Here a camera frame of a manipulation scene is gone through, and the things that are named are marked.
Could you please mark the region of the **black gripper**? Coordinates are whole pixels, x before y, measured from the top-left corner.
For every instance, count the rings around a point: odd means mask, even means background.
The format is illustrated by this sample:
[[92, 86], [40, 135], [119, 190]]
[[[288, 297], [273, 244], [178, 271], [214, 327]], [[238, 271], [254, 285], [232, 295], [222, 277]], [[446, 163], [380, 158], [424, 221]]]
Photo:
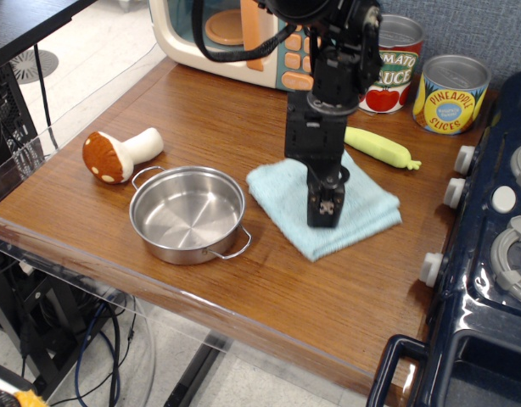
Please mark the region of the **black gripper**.
[[307, 225], [335, 228], [349, 179], [342, 165], [347, 117], [312, 108], [308, 97], [306, 91], [288, 94], [284, 156], [307, 168]]

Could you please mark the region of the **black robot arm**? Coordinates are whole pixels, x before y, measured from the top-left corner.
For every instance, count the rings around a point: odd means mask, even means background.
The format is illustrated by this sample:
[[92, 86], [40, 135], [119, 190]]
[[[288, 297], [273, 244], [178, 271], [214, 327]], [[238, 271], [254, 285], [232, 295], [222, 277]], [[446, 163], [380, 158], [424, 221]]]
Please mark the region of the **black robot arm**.
[[276, 15], [285, 27], [250, 50], [211, 52], [204, 44], [204, 2], [192, 6], [193, 40], [210, 61], [231, 63], [270, 55], [303, 25], [311, 40], [309, 91], [288, 95], [286, 158], [307, 168], [307, 224], [334, 228], [345, 203], [350, 172], [342, 165], [347, 120], [360, 98], [378, 80], [382, 17], [376, 1], [260, 1], [259, 8]]

